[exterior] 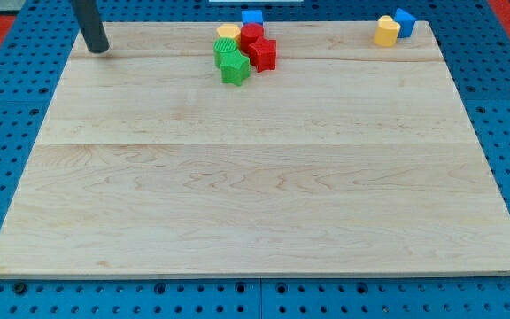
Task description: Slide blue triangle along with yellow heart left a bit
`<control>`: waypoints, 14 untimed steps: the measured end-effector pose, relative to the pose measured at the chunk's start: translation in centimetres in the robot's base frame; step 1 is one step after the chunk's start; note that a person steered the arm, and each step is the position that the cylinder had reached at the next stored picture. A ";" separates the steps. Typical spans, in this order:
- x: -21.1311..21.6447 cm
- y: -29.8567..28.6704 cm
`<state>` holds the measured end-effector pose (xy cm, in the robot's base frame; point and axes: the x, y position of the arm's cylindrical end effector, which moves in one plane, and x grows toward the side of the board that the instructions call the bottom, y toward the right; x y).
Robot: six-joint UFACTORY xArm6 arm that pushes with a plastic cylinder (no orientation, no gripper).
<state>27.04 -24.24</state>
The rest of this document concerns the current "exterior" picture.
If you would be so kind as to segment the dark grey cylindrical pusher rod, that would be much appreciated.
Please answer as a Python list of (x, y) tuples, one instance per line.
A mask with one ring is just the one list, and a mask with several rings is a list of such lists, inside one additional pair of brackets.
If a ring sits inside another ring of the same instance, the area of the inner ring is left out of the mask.
[(104, 30), (96, 0), (70, 0), (82, 37), (91, 53), (104, 53), (109, 50), (109, 42)]

